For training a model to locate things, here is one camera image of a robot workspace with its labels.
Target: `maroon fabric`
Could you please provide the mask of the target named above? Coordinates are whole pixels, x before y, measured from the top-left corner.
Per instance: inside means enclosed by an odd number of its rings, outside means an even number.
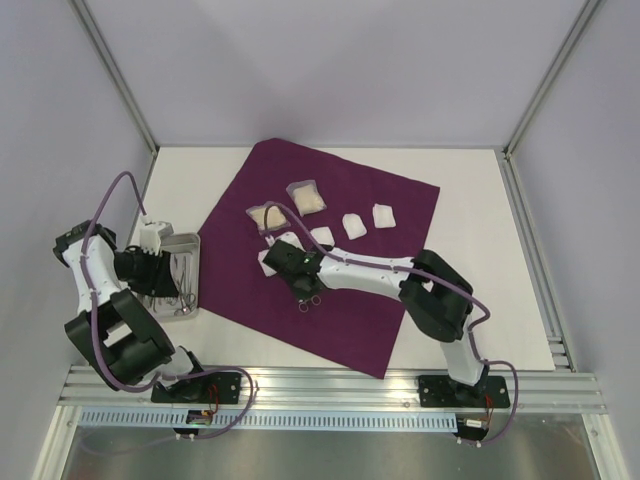
[[[245,210],[269,200],[295,204],[292,182],[313,179],[327,209],[303,217],[309,229],[329,226],[336,246],[364,255],[404,257],[424,245],[439,187],[358,165],[284,140],[255,145],[200,229],[200,306],[354,370],[383,378],[400,328],[400,302],[353,290],[324,291],[322,304],[300,313],[278,277],[266,278],[258,252],[267,248]],[[397,226],[376,229],[374,203],[391,205]],[[367,235],[349,240],[345,213],[357,213]],[[296,232],[305,247],[309,240]]]

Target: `gray wall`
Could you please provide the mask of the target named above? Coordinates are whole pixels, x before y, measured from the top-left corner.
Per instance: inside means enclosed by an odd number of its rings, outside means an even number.
[[[89,0],[157,140],[504,145],[583,0]]]
[[[120,170],[144,180],[150,159],[64,0],[3,2],[0,39],[0,470],[17,480],[77,357],[63,329],[77,295],[53,241]],[[104,223],[126,236],[134,201],[118,193]]]
[[[516,154],[578,365],[640,478],[640,3],[605,3]]]

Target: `ventilation grille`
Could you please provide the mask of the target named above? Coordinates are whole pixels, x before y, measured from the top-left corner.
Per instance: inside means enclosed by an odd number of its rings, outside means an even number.
[[[84,407],[82,427],[188,428],[186,409]],[[220,428],[236,418],[237,411],[221,411],[209,427]],[[255,430],[324,430],[360,432],[455,432],[453,413],[371,413],[249,411],[234,428]]]

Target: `metal container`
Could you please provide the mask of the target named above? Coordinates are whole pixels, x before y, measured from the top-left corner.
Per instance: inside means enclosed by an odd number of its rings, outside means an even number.
[[[178,298],[138,295],[138,299],[158,321],[192,318],[198,313],[200,236],[197,233],[171,235],[162,240],[160,248],[171,254],[171,276],[180,295]]]

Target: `white table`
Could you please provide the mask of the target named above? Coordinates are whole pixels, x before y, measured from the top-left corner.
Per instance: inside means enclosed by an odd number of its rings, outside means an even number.
[[[521,370],[554,369],[492,150],[322,150],[440,186],[425,246],[451,263],[492,310],[492,318],[477,329],[480,353],[489,359],[509,360]],[[197,232],[249,151],[250,148],[163,147],[145,195],[148,212],[154,219],[171,222],[176,233]],[[163,326],[175,345],[192,350],[205,364],[336,366],[204,309],[195,318],[166,321]],[[408,314],[403,318],[389,368],[446,368],[437,342],[420,333]]]

